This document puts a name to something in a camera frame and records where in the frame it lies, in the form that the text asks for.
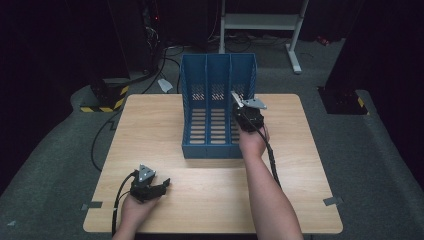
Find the human arm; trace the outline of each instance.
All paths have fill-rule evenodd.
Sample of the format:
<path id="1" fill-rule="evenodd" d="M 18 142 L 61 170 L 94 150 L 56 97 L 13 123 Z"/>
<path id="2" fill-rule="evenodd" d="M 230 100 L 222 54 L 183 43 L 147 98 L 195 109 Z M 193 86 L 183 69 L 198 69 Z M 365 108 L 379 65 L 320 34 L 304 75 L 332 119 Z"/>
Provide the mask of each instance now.
<path id="1" fill-rule="evenodd" d="M 260 131 L 269 137 L 266 127 Z M 246 166 L 250 208 L 259 239 L 303 239 L 296 213 L 262 160 L 266 144 L 257 133 L 239 128 L 239 146 Z"/>
<path id="2" fill-rule="evenodd" d="M 141 203 L 128 195 L 122 204 L 121 224 L 112 240 L 133 240 L 137 229 L 146 220 L 158 200 L 159 198 L 155 198 Z"/>

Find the metal stand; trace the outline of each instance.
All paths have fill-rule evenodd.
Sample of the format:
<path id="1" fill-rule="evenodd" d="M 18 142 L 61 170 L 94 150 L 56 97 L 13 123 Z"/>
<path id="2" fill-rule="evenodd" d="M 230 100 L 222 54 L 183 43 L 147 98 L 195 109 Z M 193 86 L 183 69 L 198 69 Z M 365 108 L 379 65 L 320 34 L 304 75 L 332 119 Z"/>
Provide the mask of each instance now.
<path id="1" fill-rule="evenodd" d="M 225 29 L 265 29 L 265 30 L 292 30 L 290 44 L 286 44 L 287 53 L 293 66 L 293 71 L 300 74 L 302 69 L 297 60 L 294 48 L 305 18 L 309 0 L 304 0 L 299 14 L 226 14 L 225 0 L 222 0 L 221 33 L 219 53 L 225 53 Z"/>

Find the black wire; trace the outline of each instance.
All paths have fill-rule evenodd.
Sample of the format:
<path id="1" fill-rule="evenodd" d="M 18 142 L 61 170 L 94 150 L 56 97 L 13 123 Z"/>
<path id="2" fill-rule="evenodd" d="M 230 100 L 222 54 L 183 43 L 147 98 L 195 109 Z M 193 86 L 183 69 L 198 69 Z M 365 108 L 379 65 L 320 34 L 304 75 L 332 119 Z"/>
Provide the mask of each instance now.
<path id="1" fill-rule="evenodd" d="M 231 42 L 234 44 L 245 44 L 245 43 L 251 43 L 251 39 L 247 35 L 239 35 L 234 38 L 230 38 Z"/>
<path id="2" fill-rule="evenodd" d="M 166 55 L 166 57 L 175 57 L 175 56 L 180 55 L 181 53 L 184 52 L 185 46 L 182 45 L 180 48 L 181 48 L 181 51 L 180 52 L 177 52 L 177 53 L 174 53 L 174 54 L 171 54 L 171 55 Z"/>
<path id="3" fill-rule="evenodd" d="M 95 160 L 94 160 L 94 147 L 95 147 L 95 145 L 96 145 L 96 141 L 97 141 L 97 138 L 99 137 L 99 135 L 100 135 L 100 132 L 103 130 L 103 128 L 105 128 L 106 127 L 106 125 L 108 124 L 108 123 L 110 123 L 111 124 L 111 126 L 110 126 L 110 130 L 111 131 L 114 131 L 114 130 L 116 130 L 116 127 L 114 128 L 114 124 L 115 124 L 115 121 L 112 121 L 112 119 L 114 118 L 114 117 L 116 117 L 118 114 L 120 114 L 122 112 L 122 109 L 121 110 L 119 110 L 118 112 L 116 112 L 112 117 L 110 117 L 101 127 L 100 127 L 100 129 L 99 129 L 99 131 L 97 131 L 97 134 L 96 134 L 96 136 L 94 137 L 94 139 L 93 139 L 93 142 L 92 142 L 92 144 L 91 144 L 91 163 L 93 163 L 93 166 L 99 171 L 99 172 L 101 172 L 102 171 L 102 169 L 99 167 L 99 166 L 97 166 L 97 164 L 96 164 L 96 162 L 95 162 Z"/>
<path id="4" fill-rule="evenodd" d="M 160 76 L 161 76 L 163 79 L 166 79 L 166 76 L 165 76 L 165 74 L 164 74 L 163 72 L 161 72 L 161 73 L 160 73 Z"/>
<path id="5" fill-rule="evenodd" d="M 239 50 L 239 51 L 232 50 L 232 49 L 228 48 L 227 46 L 225 47 L 225 49 L 227 49 L 228 51 L 233 52 L 233 53 L 242 53 L 242 52 L 245 52 L 245 51 L 247 51 L 252 46 L 252 41 L 248 37 L 243 37 L 243 38 L 242 37 L 238 37 L 235 40 L 234 39 L 231 39 L 231 42 L 234 43 L 234 44 L 246 44 L 246 43 L 248 44 L 247 47 L 245 47 L 244 49 Z"/>
<path id="6" fill-rule="evenodd" d="M 156 80 L 158 79 L 159 75 L 162 73 L 163 71 L 163 67 L 165 66 L 165 56 L 166 56 L 166 51 L 167 49 L 165 49 L 164 53 L 163 53 L 163 61 L 162 61 L 162 66 L 159 69 L 158 74 L 156 74 L 156 77 L 153 79 L 153 81 L 150 83 L 150 85 L 141 93 L 141 94 L 145 94 L 147 91 L 149 91 L 149 89 L 153 86 L 153 83 L 156 82 Z"/>
<path id="7" fill-rule="evenodd" d="M 180 64 L 177 62 L 177 61 L 175 61 L 174 59 L 171 59 L 171 58 L 167 58 L 167 57 L 165 57 L 164 58 L 165 60 L 169 60 L 169 61 L 171 61 L 171 62 L 174 62 L 175 64 L 177 64 L 178 65 L 178 72 L 179 72 L 179 69 L 180 69 Z M 180 85 L 180 74 L 178 73 L 178 80 L 177 80 L 177 94 L 179 94 L 180 92 L 179 92 L 179 90 L 178 90 L 178 88 L 179 88 L 179 85 Z"/>
<path id="8" fill-rule="evenodd" d="M 312 55 L 312 54 L 310 54 L 310 53 L 300 53 L 300 55 L 301 55 L 301 56 L 303 56 L 303 55 L 307 55 L 307 56 L 309 56 L 309 57 L 311 57 L 311 58 L 314 58 L 314 55 Z"/>
<path id="9" fill-rule="evenodd" d="M 249 122 L 250 125 L 252 125 L 252 127 L 256 130 L 256 132 L 258 132 L 259 135 L 264 140 L 266 148 L 268 150 L 268 157 L 269 157 L 269 163 L 271 166 L 272 176 L 274 177 L 274 180 L 277 182 L 278 186 L 281 188 L 280 179 L 278 179 L 277 168 L 275 166 L 274 151 L 272 150 L 271 145 L 268 142 L 268 139 L 262 134 L 262 132 L 250 121 L 250 119 L 244 113 L 242 113 L 241 115 Z"/>
<path id="10" fill-rule="evenodd" d="M 126 192 L 124 192 L 120 197 L 119 197 L 119 201 L 121 201 L 121 198 L 123 197 L 123 196 L 125 196 L 126 194 L 128 194 L 128 193 L 130 193 L 130 191 L 126 191 Z"/>
<path id="11" fill-rule="evenodd" d="M 121 199 L 121 197 L 123 195 L 126 194 L 126 193 L 124 193 L 122 196 L 120 196 L 121 195 L 122 188 L 124 188 L 125 183 L 128 181 L 128 179 L 130 179 L 130 177 L 136 177 L 137 174 L 138 174 L 138 171 L 137 170 L 134 170 L 134 172 L 130 173 L 125 178 L 125 180 L 122 182 L 121 186 L 119 187 L 118 193 L 116 194 L 115 204 L 113 206 L 113 216 L 112 216 L 112 237 L 116 233 L 116 218 L 118 216 L 119 200 Z"/>
<path id="12" fill-rule="evenodd" d="M 254 46 L 276 46 L 276 45 L 287 43 L 288 40 L 289 40 L 289 38 L 285 38 L 283 41 L 278 42 L 278 40 L 280 40 L 280 39 L 284 39 L 284 38 L 275 38 L 274 41 L 269 42 L 269 43 L 261 43 L 261 42 L 252 41 L 252 45 L 254 45 Z"/>
<path id="13" fill-rule="evenodd" d="M 219 15 L 219 1 L 217 0 L 217 1 L 216 1 L 215 22 L 214 22 L 214 24 L 213 24 L 212 32 L 211 32 L 211 34 L 209 34 L 208 41 L 209 41 L 209 39 L 211 39 L 211 37 L 212 37 L 213 33 L 215 32 L 216 24 L 217 24 L 217 22 L 218 22 L 218 15 Z"/>

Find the wooden table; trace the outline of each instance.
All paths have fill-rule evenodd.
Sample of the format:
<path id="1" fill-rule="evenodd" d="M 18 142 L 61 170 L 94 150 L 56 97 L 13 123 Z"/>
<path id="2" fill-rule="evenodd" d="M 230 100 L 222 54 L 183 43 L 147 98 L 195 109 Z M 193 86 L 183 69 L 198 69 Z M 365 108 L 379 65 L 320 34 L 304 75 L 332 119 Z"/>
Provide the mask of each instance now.
<path id="1" fill-rule="evenodd" d="M 278 175 L 302 232 L 341 232 L 337 207 L 323 202 L 332 193 L 300 99 L 293 94 L 256 96 L 268 106 L 262 114 L 271 135 Z M 84 222 L 87 232 L 111 231 L 119 186 L 140 164 L 157 171 L 153 185 L 171 178 L 167 194 L 140 232 L 255 232 L 243 160 L 184 159 L 183 120 L 181 95 L 128 97 L 92 199 L 102 206 L 88 210 Z M 266 151 L 264 161 L 269 167 Z M 130 181 L 123 192 L 129 190 Z"/>

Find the blue plastic file organizer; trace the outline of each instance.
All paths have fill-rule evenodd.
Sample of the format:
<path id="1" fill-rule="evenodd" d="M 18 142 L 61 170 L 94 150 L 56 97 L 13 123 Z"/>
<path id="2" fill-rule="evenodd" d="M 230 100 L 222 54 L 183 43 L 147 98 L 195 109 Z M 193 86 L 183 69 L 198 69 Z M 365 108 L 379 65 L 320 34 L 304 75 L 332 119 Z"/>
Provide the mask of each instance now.
<path id="1" fill-rule="evenodd" d="M 242 157 L 231 119 L 231 91 L 243 99 L 253 98 L 256 69 L 255 55 L 250 53 L 183 55 L 185 158 Z"/>

